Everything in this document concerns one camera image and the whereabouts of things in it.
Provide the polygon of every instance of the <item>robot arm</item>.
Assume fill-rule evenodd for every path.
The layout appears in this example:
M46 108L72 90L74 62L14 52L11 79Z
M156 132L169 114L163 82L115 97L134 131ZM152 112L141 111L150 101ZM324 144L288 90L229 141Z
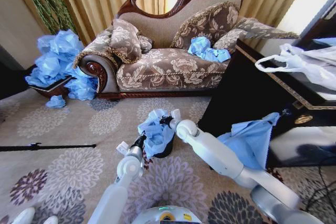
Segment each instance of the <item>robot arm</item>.
M200 130L193 121L179 122L178 115L170 124L178 137L190 144L194 152L216 172L252 189L251 198L264 214L278 223L323 224L309 213L296 209L300 197L290 188L264 170L244 167L230 148Z
M264 170L244 167L236 154L217 138L200 130L191 120L181 121L179 110L172 111L172 116L162 119L162 123L169 124L178 137L189 143L194 152L216 172L252 189L252 200L274 221L280 224L323 224L314 216L296 209L299 196L287 186ZM117 147L125 155L117 167L118 177L103 193L88 224L119 222L128 198L128 186L143 174L144 139L145 136L140 136L129 149L125 142Z
M104 191L88 224L119 223L128 198L128 187L143 174L142 146L145 138L143 135L139 136L131 148L125 142L118 146L117 149L125 154L117 167L118 177Z

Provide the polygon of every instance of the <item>floral upholstery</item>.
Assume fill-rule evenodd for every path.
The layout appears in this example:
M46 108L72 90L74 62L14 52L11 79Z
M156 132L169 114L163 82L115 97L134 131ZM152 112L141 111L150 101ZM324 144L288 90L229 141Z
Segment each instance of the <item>floral upholstery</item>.
M238 8L231 2L210 6L188 18L177 31L170 47L188 49L191 39L207 37L213 45L237 22Z
M152 49L138 62L121 65L117 82L121 90L131 91L215 88L228 62L202 60L186 49Z
M153 47L153 40L142 35L139 35L138 39L140 42L141 52L143 54L147 54Z
M101 57L108 58L114 66L117 68L120 64L120 60L116 58L111 52L109 52L108 45L111 40L113 26L110 25L104 31L99 33L93 42L91 42L86 48L79 53L73 61L73 68L78 67L80 60L86 55L99 55Z
M124 63L134 63L141 56L138 40L138 29L131 23L115 18L109 43L109 51L118 56Z
M237 39L244 38L268 38L268 39L296 39L299 36L292 32L260 23L255 18L243 17L234 26L234 29L226 33L215 44L215 49L227 49L230 53L235 51Z

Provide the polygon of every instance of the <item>wall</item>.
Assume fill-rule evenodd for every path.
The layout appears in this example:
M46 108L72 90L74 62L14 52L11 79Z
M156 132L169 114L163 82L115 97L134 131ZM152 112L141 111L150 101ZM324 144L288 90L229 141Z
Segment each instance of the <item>wall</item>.
M23 0L0 0L0 6L0 45L26 69L40 55L36 41L44 32Z
M279 29L301 34L328 0L294 0L278 25Z

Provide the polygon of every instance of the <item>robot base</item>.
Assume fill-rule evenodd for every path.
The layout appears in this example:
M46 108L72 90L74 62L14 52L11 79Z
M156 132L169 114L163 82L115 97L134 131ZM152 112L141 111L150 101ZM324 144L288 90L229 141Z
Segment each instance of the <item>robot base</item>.
M160 223L163 220L202 223L189 209L177 206L164 206L143 210L132 224Z

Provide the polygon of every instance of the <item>floral carpet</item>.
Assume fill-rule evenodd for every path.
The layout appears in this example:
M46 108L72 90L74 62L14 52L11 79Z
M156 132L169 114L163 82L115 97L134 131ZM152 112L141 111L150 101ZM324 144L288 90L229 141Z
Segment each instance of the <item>floral carpet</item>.
M105 188L115 180L122 155L116 147L132 144L137 125L155 108L180 108L182 117L197 122L210 98L147 98L107 101L67 100L62 109L45 107L47 99L34 90L0 101L0 142L5 145L97 144L73 148L0 153L0 224L11 223L27 207L35 207L33 223L57 215L59 223L87 223ZM174 139L172 153L145 161L144 175L129 188L120 223L143 209L177 205L190 209L204 223L272 223L256 208L249 190L210 170L192 148ZM329 184L335 167L324 167ZM275 168L270 172L302 198L305 209L322 188L316 167ZM336 223L325 192L319 191L309 212L324 223Z

